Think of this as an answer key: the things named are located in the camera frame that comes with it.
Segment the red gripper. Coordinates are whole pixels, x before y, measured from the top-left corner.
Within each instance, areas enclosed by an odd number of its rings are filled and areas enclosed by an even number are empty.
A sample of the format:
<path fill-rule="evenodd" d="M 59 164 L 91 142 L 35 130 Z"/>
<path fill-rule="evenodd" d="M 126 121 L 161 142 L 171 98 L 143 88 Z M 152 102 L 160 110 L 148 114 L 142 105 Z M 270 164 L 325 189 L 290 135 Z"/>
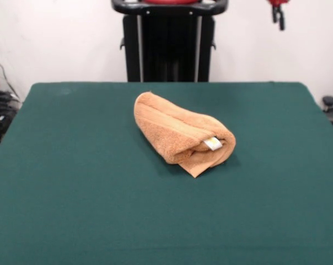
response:
<path fill-rule="evenodd" d="M 272 20 L 274 23 L 279 22 L 280 30 L 285 30 L 285 17 L 284 12 L 281 7 L 282 4 L 288 3 L 288 0 L 268 0 L 270 5 L 272 5 Z"/>

